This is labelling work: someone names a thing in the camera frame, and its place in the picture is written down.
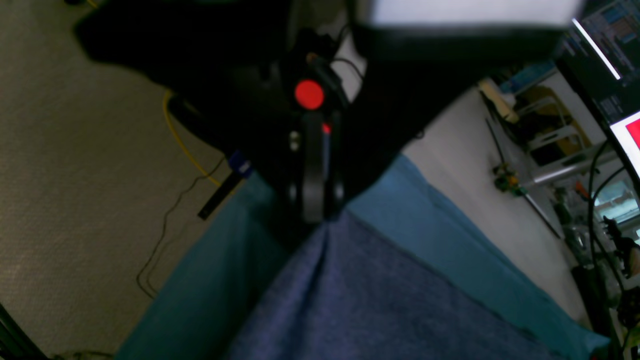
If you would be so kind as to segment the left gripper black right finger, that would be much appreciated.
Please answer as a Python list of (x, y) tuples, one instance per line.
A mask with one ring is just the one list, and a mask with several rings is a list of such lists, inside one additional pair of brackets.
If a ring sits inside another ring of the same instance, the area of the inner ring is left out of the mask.
[(382, 176), (402, 149), (472, 85), (499, 69), (551, 58), (563, 29), (373, 29), (351, 25), (364, 79), (340, 119), (341, 207)]

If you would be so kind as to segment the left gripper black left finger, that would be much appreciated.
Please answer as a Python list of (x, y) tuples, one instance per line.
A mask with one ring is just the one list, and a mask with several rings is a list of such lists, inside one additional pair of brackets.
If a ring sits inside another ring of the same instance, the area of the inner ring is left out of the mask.
[(293, 0), (105, 0), (75, 25), (89, 59), (145, 75), (182, 96), (276, 192), (269, 228), (287, 246), (321, 219), (301, 181), (320, 121), (297, 108), (279, 62), (294, 37)]

